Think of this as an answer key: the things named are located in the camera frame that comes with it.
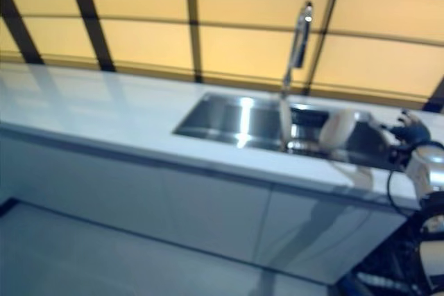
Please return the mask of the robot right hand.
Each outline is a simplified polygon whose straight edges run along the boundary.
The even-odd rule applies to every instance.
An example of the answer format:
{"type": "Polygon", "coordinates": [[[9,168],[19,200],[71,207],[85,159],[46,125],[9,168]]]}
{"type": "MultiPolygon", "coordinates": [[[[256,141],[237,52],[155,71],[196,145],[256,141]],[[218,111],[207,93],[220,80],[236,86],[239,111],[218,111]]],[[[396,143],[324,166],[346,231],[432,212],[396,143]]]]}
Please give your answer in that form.
{"type": "Polygon", "coordinates": [[[398,117],[400,125],[387,125],[381,123],[379,127],[392,134],[399,142],[390,147],[389,161],[397,167],[406,166],[412,152],[432,142],[428,127],[407,109],[401,111],[398,117]]]}

